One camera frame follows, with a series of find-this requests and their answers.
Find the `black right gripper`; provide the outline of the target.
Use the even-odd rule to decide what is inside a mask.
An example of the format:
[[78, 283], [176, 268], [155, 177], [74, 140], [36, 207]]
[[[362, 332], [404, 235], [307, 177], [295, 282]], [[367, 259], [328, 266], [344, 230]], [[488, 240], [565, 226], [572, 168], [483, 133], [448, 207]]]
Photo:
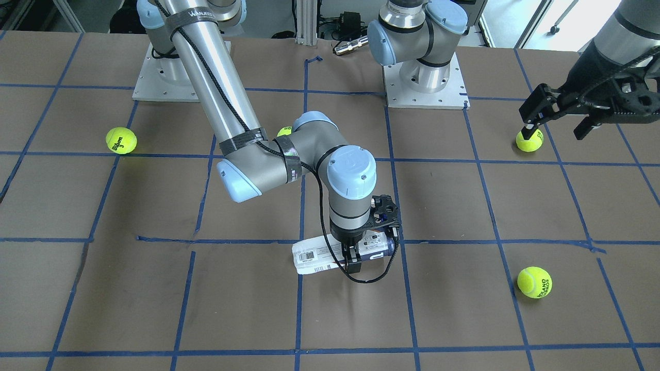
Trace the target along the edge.
[[344, 261], [346, 261], [346, 272], [360, 273], [361, 255], [356, 245], [365, 237], [366, 231], [364, 229], [332, 229], [331, 233], [332, 237], [342, 244], [341, 253]]

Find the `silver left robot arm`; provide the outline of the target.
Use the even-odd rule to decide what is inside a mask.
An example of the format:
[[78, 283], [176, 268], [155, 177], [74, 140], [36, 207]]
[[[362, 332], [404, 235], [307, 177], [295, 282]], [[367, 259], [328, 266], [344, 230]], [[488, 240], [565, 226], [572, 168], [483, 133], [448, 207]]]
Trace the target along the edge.
[[[539, 84], [519, 108], [528, 140], [549, 121], [571, 114], [584, 119], [574, 129], [582, 140], [602, 124], [650, 124], [658, 121], [658, 1], [622, 1], [589, 42], [564, 84]], [[382, 66], [403, 63], [408, 85], [431, 93], [443, 88], [447, 70], [468, 17], [451, 1], [388, 1], [368, 25], [373, 58]]]

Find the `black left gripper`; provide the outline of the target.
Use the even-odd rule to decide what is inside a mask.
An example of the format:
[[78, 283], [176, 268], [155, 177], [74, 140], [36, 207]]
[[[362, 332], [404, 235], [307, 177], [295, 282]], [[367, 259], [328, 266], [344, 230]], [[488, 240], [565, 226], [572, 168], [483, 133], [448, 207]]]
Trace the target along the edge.
[[596, 49], [585, 50], [559, 89], [541, 83], [522, 103], [519, 114], [524, 124], [523, 140], [530, 140], [541, 125], [561, 117], [561, 110], [586, 114], [573, 129], [578, 141], [603, 123], [658, 121], [658, 92], [651, 91], [647, 83], [648, 78], [658, 82], [658, 49], [649, 49], [641, 55], [650, 65], [637, 66], [640, 57], [620, 65]]

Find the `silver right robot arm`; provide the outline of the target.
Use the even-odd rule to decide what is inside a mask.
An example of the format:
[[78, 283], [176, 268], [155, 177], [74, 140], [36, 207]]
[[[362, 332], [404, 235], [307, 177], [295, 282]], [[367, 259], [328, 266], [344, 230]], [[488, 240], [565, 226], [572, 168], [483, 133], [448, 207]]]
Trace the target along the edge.
[[373, 155], [349, 145], [321, 112], [304, 113], [289, 136], [267, 139], [221, 36], [221, 24], [238, 21], [240, 6], [225, 7], [221, 13], [209, 1], [137, 2], [155, 55], [181, 61], [203, 106], [224, 156], [218, 171], [231, 199], [253, 199], [311, 172], [327, 188], [330, 231], [341, 243], [344, 270], [359, 272], [358, 242], [373, 219]]

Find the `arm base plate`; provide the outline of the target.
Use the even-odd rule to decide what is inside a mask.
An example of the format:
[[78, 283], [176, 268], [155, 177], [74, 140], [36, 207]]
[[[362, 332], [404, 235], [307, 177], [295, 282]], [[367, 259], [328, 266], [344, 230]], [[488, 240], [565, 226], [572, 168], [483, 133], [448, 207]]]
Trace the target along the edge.
[[198, 103], [199, 97], [180, 59], [155, 59], [152, 50], [149, 44], [132, 98], [158, 103]]
[[434, 68], [411, 60], [383, 67], [389, 108], [467, 110], [471, 103], [456, 54]]

